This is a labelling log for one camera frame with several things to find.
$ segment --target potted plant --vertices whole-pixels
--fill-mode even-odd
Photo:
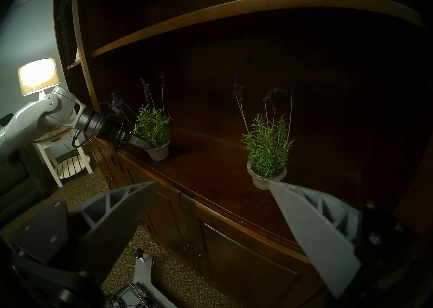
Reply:
[[[165,115],[164,110],[164,73],[161,74],[161,80],[162,109],[157,109],[153,103],[149,83],[142,78],[140,79],[143,84],[147,105],[141,106],[134,127],[136,136],[151,145],[151,148],[145,149],[145,151],[156,161],[163,160],[168,156],[168,147],[170,146],[170,128],[168,124],[172,120],[170,116]],[[152,109],[149,104],[149,98],[152,102]]]
[[[289,155],[290,148],[293,147],[292,143],[294,141],[294,139],[290,140],[289,138],[293,91],[291,90],[289,123],[287,123],[285,115],[275,118],[276,107],[272,100],[272,94],[277,92],[285,93],[286,90],[274,88],[263,99],[265,103],[265,115],[257,115],[250,132],[242,107],[243,88],[244,86],[240,85],[238,76],[235,73],[233,77],[233,92],[247,129],[247,134],[243,136],[243,142],[246,144],[248,151],[247,171],[257,188],[269,190],[269,181],[280,181],[287,174],[287,156]],[[266,102],[269,102],[272,106],[272,121],[270,115],[268,115]]]

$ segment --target gray plant pot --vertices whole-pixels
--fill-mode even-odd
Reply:
[[[246,169],[247,169],[248,173],[251,175],[252,183],[254,183],[254,185],[257,188],[262,189],[262,190],[269,190],[269,181],[280,181],[287,174],[287,168],[284,167],[283,173],[281,173],[279,176],[274,176],[272,178],[264,178],[263,176],[260,176],[260,175],[254,173],[252,171],[251,161],[248,161],[248,163],[246,165]]]
[[[164,145],[156,148],[145,148],[154,161],[163,160],[168,156],[168,148],[170,147],[170,139]]]

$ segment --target lamp shade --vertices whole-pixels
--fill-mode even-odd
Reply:
[[[54,59],[42,59],[23,65],[18,69],[18,78],[23,96],[59,84]]]

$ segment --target white side table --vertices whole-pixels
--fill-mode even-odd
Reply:
[[[87,169],[89,174],[93,173],[89,165],[90,157],[84,154],[81,147],[77,148],[78,153],[80,154],[79,156],[66,159],[61,163],[57,163],[56,158],[50,150],[51,146],[65,140],[70,140],[74,134],[75,130],[70,129],[69,127],[60,126],[33,141],[41,152],[42,158],[44,158],[51,175],[59,187],[63,187],[60,179],[73,176],[84,168]]]

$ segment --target cabinet door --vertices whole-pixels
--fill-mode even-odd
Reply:
[[[205,279],[245,307],[298,307],[323,286],[306,256],[182,195]]]
[[[113,145],[95,137],[90,139],[90,144],[110,188],[127,186],[127,177]]]
[[[143,181],[158,181],[158,193],[151,201],[144,219],[154,238],[194,271],[199,272],[198,264],[190,262],[189,238],[180,205],[180,192],[171,187],[161,177],[148,172],[122,154],[120,162],[130,184]]]

